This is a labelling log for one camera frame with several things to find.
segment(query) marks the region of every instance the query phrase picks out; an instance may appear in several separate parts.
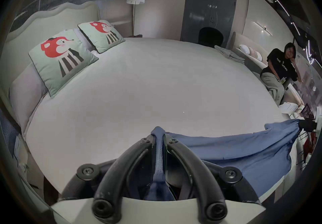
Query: cartoon animal print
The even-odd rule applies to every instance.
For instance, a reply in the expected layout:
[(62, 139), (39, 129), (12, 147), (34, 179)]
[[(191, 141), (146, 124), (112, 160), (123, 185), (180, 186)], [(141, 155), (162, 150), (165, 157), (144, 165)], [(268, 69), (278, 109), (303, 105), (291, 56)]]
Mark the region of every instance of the cartoon animal print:
[(62, 77), (84, 61), (77, 51), (70, 48), (73, 42), (65, 37), (57, 37), (41, 44), (41, 50), (47, 57), (58, 59)]
[(95, 29), (97, 29), (99, 32), (105, 33), (109, 44), (119, 40), (119, 38), (116, 36), (116, 34), (114, 32), (112, 32), (112, 29), (113, 29), (112, 26), (109, 26), (105, 23), (101, 23), (99, 21), (94, 21), (90, 24), (91, 24), (91, 26), (94, 26)]

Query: gray door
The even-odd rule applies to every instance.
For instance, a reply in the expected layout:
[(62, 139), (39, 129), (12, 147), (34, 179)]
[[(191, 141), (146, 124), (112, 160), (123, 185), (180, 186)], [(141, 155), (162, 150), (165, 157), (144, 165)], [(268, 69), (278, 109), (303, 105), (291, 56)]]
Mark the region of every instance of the gray door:
[(212, 0), (185, 0), (181, 41), (198, 43), (199, 30), (209, 25)]
[(223, 34), (226, 47), (235, 8), (236, 0), (185, 0), (181, 41), (198, 43), (199, 30), (212, 27)]

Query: black chair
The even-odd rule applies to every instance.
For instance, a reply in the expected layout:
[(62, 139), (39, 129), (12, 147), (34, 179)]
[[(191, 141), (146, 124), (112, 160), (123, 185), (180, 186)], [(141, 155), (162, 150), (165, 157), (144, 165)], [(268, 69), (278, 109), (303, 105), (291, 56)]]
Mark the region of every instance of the black chair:
[(198, 44), (214, 48), (215, 45), (221, 46), (223, 43), (222, 33), (212, 27), (204, 27), (199, 31)]

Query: red cartoon face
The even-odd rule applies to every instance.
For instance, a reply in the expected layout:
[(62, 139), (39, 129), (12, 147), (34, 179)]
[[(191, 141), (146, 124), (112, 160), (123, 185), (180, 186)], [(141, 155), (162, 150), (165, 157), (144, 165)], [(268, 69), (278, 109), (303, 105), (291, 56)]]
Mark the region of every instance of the red cartoon face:
[(112, 26), (109, 26), (105, 23), (101, 23), (99, 21), (94, 21), (90, 23), (91, 26), (94, 26), (101, 33), (108, 33), (112, 30)]
[(67, 40), (65, 37), (50, 38), (40, 45), (41, 50), (47, 57), (59, 57), (68, 49), (73, 40)]

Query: dark hair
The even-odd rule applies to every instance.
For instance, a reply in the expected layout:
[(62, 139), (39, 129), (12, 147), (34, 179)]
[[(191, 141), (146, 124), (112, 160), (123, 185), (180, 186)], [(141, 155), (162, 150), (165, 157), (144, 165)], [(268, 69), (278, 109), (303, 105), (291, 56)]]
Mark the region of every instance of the dark hair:
[(294, 51), (294, 58), (295, 58), (295, 57), (296, 57), (296, 49), (295, 49), (295, 46), (294, 46), (294, 44), (293, 44), (292, 42), (289, 42), (289, 43), (287, 43), (287, 44), (286, 44), (286, 46), (285, 46), (285, 48), (284, 48), (284, 54), (285, 54), (285, 52), (286, 52), (286, 50), (287, 50), (288, 48), (293, 48), (293, 51)]

